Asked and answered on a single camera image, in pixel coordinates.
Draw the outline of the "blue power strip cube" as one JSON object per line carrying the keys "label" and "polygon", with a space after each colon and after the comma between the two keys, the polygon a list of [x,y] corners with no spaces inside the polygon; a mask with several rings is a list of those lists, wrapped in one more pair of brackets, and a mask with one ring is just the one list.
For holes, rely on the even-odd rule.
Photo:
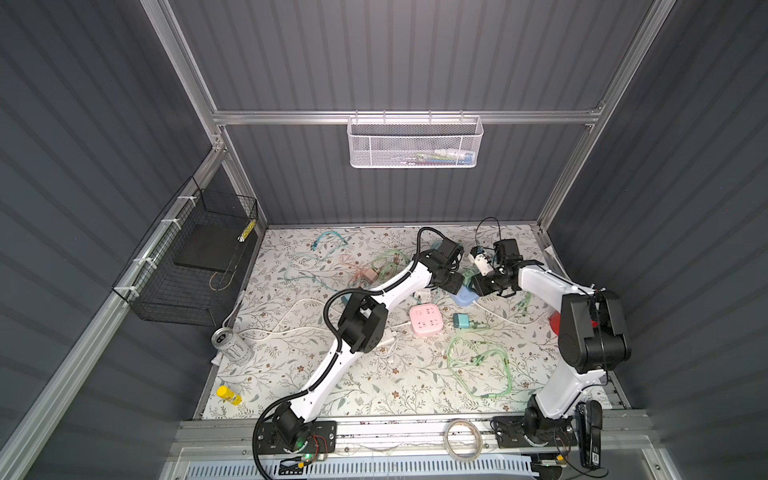
{"label": "blue power strip cube", "polygon": [[456,294],[449,294],[449,297],[461,308],[468,307],[479,299],[479,296],[466,286],[462,286]]}

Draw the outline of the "teal charger plug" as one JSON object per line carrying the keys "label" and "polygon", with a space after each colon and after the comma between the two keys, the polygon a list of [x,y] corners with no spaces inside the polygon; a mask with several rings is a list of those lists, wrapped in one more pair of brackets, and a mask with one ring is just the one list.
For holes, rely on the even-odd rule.
{"label": "teal charger plug", "polygon": [[452,315],[452,324],[456,329],[469,329],[472,327],[472,321],[468,314],[454,313]]}

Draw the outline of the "pink power strip cube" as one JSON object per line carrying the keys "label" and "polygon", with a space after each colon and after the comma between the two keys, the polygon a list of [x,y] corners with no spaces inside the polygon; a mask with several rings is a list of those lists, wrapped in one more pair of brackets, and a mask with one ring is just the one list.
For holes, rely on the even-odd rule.
{"label": "pink power strip cube", "polygon": [[419,338],[439,334],[444,329],[443,315],[436,304],[413,306],[409,310],[409,320],[412,332]]}

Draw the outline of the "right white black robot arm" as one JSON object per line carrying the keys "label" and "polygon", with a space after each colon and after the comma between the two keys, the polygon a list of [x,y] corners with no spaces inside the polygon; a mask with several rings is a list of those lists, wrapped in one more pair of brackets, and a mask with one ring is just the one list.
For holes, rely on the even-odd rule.
{"label": "right white black robot arm", "polygon": [[529,443],[545,445],[571,422],[584,391],[630,358],[621,301],[613,291],[579,285],[539,261],[525,260],[514,239],[495,242],[492,252],[475,246],[470,258],[478,273],[469,289],[478,296],[505,298],[506,291],[525,291],[560,314],[561,360],[546,385],[530,398],[522,420]]}

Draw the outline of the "pink charger plug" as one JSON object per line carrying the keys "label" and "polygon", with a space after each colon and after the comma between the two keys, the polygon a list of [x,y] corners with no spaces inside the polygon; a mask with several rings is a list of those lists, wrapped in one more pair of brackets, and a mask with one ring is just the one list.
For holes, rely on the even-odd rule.
{"label": "pink charger plug", "polygon": [[375,282],[376,282],[376,280],[378,279],[378,277],[379,277],[379,274],[378,274],[378,272],[377,272],[377,271],[375,271],[375,270],[374,270],[374,269],[372,269],[372,268],[368,268],[368,269],[365,269],[365,270],[364,270],[364,271],[361,273],[361,278],[362,278],[362,280],[363,280],[364,282],[368,283],[368,284],[373,284],[373,283],[375,283]]}

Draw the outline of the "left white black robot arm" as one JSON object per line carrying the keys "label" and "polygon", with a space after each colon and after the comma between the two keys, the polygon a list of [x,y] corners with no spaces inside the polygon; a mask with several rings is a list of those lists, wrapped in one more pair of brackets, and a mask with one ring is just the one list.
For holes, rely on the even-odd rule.
{"label": "left white black robot arm", "polygon": [[339,380],[381,342],[390,311],[422,289],[436,287],[451,294],[460,290],[463,254],[458,242],[433,227],[422,227],[415,254],[402,271],[373,289],[347,288],[332,295],[322,310],[322,320],[334,337],[330,350],[298,392],[265,407],[253,436],[268,423],[291,450],[301,449],[310,436],[310,424]]}

